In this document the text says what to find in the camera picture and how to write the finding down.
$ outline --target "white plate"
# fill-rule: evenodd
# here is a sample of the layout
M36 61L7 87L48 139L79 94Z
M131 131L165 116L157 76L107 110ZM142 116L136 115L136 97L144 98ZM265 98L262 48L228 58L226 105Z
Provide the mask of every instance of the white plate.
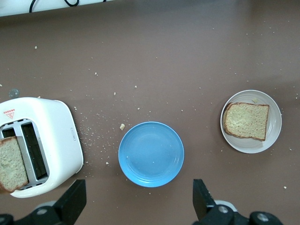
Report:
M267 134L264 142L252 138L238 138L225 133L223 129L223 114L226 106L231 102L245 102L270 106ZM244 153L258 153L268 149L277 140L281 131L281 112L276 102L269 95L258 90L244 90L233 95L226 102L221 113L220 124L224 138L233 148Z

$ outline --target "bread crust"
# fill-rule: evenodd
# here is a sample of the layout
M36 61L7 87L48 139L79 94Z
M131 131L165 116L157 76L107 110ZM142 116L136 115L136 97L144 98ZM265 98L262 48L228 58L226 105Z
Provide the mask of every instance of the bread crust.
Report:
M0 146L2 146L3 144L5 144L6 142L10 142L12 140L17 140L17 137L7 137L4 139L0 140ZM8 190L4 187L2 181L0 180L0 194L10 194L13 193L16 190L19 190L20 188L22 188L23 186L25 186L26 184L28 184L28 178L27 178L27 182L15 187L13 190Z
M268 115L267 115L267 119L266 119L266 121L265 121L265 123L266 123L266 127L265 127L265 135L264 135L264 138L262 139L262 138L257 138L257 137L253 137L253 136L240 136L240 135L236 135L236 134L233 134L233 133L231 133L228 129L227 129L227 126L226 126L226 119L227 119L227 112L230 110L230 108L233 106L233 105L244 105L244 104L246 104L246 105L256 105L256 104L252 104L252 103L245 103L245 102L235 102L235 103L229 103L227 106L226 106L226 108L225 108L225 110L224 110L224 113L223 113L223 129L224 129L224 131L228 134L228 135L231 135L231 136L234 136L234 137L238 137L238 138L253 138L253 139L255 139L255 140L259 140L259 141L265 141L266 140L266 134L267 134L267 122L268 122L268 117L269 117L269 109L270 109L270 106L269 105L263 105L263 104L261 104L260 106L267 106L268 107Z

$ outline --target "red triangle warning symbol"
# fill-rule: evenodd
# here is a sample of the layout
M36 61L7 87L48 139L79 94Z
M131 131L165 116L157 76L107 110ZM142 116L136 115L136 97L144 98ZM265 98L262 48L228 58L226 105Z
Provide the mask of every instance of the red triangle warning symbol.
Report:
M7 115L9 118L13 119L14 118L14 113L15 112L9 112L9 113L6 113L5 115Z

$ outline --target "toaster logo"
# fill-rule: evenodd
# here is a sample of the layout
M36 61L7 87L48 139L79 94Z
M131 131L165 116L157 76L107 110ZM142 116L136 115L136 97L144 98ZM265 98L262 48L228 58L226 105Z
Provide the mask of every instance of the toaster logo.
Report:
M13 119L14 118L15 109L7 110L7 111L5 111L3 113L5 115L7 115L9 118Z

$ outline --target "bread crumb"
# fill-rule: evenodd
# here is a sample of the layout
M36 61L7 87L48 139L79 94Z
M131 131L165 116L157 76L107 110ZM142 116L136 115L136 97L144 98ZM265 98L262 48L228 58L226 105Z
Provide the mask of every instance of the bread crumb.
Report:
M123 130L125 128L124 124L121 124L120 129Z
M258 102L258 99L257 99L257 98L253 98L252 101L253 101L254 103L257 103L257 102Z

